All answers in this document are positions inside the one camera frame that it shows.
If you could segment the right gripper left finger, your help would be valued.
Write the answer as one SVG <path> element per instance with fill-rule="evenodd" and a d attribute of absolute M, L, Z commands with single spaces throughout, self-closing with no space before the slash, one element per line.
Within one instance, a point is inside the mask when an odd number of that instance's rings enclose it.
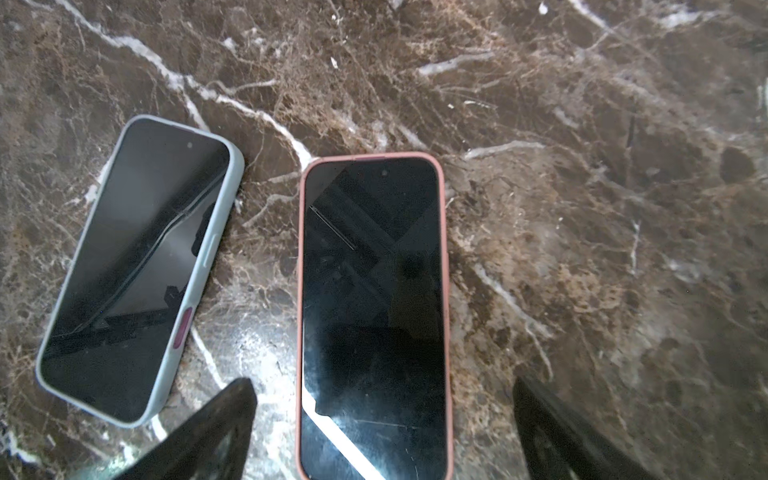
<path fill-rule="evenodd" d="M 240 479 L 257 396 L 250 379 L 233 380 L 120 479 Z"/>

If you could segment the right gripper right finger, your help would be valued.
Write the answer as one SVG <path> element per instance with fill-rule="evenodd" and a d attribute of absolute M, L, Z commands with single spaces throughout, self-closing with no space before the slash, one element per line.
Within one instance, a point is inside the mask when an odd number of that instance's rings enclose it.
<path fill-rule="evenodd" d="M 532 479 L 652 479 L 541 382 L 513 385 L 514 419 Z"/>

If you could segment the phone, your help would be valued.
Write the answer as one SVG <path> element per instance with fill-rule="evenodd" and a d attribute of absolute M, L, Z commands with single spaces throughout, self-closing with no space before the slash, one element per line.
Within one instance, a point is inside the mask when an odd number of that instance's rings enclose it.
<path fill-rule="evenodd" d="M 219 135 L 128 121 L 36 360 L 45 390 L 122 428 L 160 412 L 244 167 Z"/>
<path fill-rule="evenodd" d="M 296 462 L 305 479 L 453 473 L 440 164 L 326 157 L 300 182 Z"/>

